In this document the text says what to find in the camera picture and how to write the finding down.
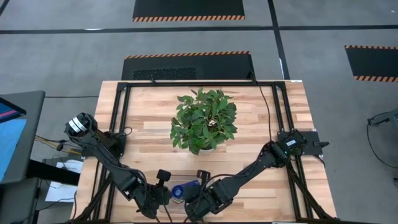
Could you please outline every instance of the computer screen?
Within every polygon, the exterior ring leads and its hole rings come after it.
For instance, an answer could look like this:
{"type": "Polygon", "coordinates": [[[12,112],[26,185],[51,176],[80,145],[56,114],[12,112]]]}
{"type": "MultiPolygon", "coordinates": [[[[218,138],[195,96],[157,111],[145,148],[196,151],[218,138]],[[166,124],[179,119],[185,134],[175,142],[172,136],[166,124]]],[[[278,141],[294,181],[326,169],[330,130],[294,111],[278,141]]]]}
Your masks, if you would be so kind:
{"type": "Polygon", "coordinates": [[[22,108],[0,98],[0,123],[24,116],[26,111],[22,108]]]}

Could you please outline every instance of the blue screen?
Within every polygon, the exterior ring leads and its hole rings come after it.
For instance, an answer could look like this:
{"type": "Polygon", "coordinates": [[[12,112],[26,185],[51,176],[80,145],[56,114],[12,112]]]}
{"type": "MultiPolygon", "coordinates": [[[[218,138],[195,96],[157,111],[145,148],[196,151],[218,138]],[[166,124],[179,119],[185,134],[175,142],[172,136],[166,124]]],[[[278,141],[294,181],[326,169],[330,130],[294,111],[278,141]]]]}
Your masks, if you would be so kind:
{"type": "Polygon", "coordinates": [[[19,114],[19,112],[7,105],[0,103],[0,121],[7,119],[11,116],[14,116],[16,114],[19,114]]]}

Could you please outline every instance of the black floor mat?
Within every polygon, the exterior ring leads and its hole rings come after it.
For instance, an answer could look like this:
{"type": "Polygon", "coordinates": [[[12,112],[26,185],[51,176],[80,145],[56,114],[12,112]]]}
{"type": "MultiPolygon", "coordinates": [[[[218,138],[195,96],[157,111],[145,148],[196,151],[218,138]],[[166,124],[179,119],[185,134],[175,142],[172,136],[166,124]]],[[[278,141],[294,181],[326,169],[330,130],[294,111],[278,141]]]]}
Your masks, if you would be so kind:
{"type": "Polygon", "coordinates": [[[346,45],[354,78],[360,81],[398,82],[398,48],[346,45]]]}
{"type": "Polygon", "coordinates": [[[122,80],[242,80],[250,71],[248,51],[130,55],[122,80]]]}
{"type": "Polygon", "coordinates": [[[134,22],[243,20],[242,0],[136,0],[134,22]]]}

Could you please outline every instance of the blue bottle cap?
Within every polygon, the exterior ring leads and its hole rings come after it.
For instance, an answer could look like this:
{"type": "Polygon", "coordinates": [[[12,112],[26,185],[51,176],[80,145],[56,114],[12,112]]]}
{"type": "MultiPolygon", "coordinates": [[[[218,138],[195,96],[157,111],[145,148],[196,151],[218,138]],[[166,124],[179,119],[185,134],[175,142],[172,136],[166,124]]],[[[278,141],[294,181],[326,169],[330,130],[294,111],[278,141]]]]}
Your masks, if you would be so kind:
{"type": "Polygon", "coordinates": [[[182,198],[183,193],[184,193],[184,189],[181,185],[176,185],[172,189],[172,195],[175,198],[182,198]]]}

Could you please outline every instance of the black panel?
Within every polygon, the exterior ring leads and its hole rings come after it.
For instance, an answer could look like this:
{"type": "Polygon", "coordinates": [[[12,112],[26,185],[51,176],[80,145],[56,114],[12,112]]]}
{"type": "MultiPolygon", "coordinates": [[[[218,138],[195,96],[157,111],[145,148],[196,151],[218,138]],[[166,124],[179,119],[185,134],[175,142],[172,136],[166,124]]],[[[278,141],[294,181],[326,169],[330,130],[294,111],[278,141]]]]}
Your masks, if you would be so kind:
{"type": "Polygon", "coordinates": [[[127,58],[122,80],[243,80],[250,71],[249,54],[127,58]]]}
{"type": "Polygon", "coordinates": [[[355,79],[384,82],[398,80],[398,50],[395,47],[347,45],[346,53],[355,79]]]}
{"type": "MultiPolygon", "coordinates": [[[[285,139],[290,133],[289,132],[280,132],[278,133],[278,140],[285,139]]],[[[322,147],[314,146],[314,143],[318,143],[319,137],[316,131],[300,131],[300,134],[307,140],[307,144],[304,146],[302,153],[301,151],[296,151],[293,153],[295,156],[300,156],[302,154],[305,155],[322,155],[322,147]]]]}
{"type": "Polygon", "coordinates": [[[242,0],[136,0],[135,17],[244,15],[242,0]]]}

